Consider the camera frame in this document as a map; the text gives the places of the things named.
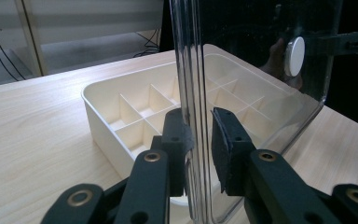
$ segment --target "tray compartment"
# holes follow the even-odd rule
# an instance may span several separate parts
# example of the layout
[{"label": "tray compartment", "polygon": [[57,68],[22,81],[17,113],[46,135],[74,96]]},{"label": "tray compartment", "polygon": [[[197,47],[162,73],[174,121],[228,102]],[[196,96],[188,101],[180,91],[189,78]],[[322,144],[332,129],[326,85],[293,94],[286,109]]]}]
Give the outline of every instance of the tray compartment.
[{"label": "tray compartment", "polygon": [[143,119],[117,130],[116,133],[134,159],[141,152],[150,149],[153,136],[159,135],[158,131]]}]

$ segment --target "wooden table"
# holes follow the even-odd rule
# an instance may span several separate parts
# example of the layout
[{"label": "wooden table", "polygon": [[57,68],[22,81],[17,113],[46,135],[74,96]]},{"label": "wooden table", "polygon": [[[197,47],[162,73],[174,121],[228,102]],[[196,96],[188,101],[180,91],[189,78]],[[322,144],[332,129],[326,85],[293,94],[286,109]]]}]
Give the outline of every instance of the wooden table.
[{"label": "wooden table", "polygon": [[[81,91],[174,53],[103,64],[0,86],[0,223],[39,223],[66,189],[120,180],[93,142]],[[358,124],[325,107],[285,155],[313,187],[358,184]]]}]

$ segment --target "white plastic organizer tray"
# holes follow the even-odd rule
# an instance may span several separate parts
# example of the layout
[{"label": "white plastic organizer tray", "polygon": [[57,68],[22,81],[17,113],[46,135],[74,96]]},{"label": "white plastic organizer tray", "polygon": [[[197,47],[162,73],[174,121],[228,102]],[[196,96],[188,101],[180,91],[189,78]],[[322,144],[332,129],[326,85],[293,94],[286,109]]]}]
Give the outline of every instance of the white plastic organizer tray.
[{"label": "white plastic organizer tray", "polygon": [[[303,94],[248,63],[244,66],[219,53],[205,54],[204,61],[208,109],[219,106],[234,112],[256,147],[303,107]],[[83,99],[93,139],[118,173],[127,177],[136,156],[150,148],[154,135],[161,135],[165,114],[180,106],[176,64],[90,84]],[[186,197],[171,203],[176,214],[188,214]]]}]

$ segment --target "clear acrylic panel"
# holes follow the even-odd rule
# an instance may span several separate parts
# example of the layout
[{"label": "clear acrylic panel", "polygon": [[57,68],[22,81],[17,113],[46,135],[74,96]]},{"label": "clear acrylic panel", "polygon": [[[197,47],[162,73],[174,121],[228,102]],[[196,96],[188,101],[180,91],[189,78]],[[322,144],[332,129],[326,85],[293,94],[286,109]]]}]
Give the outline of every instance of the clear acrylic panel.
[{"label": "clear acrylic panel", "polygon": [[256,148],[284,153],[324,104],[341,0],[171,0],[179,92],[194,147],[187,155],[197,223],[225,223],[241,198],[220,192],[211,110],[233,112]]}]

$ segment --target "light wood tabletop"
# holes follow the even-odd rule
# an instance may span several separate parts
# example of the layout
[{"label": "light wood tabletop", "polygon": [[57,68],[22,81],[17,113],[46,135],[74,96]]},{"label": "light wood tabletop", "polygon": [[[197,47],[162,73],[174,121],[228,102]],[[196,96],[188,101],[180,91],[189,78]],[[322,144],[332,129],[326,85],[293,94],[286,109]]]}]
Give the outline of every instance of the light wood tabletop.
[{"label": "light wood tabletop", "polygon": [[[90,135],[81,91],[174,57],[170,51],[0,86],[0,223],[39,223],[76,184],[116,184],[121,178]],[[358,124],[324,107],[285,158],[324,192],[358,184]]]}]

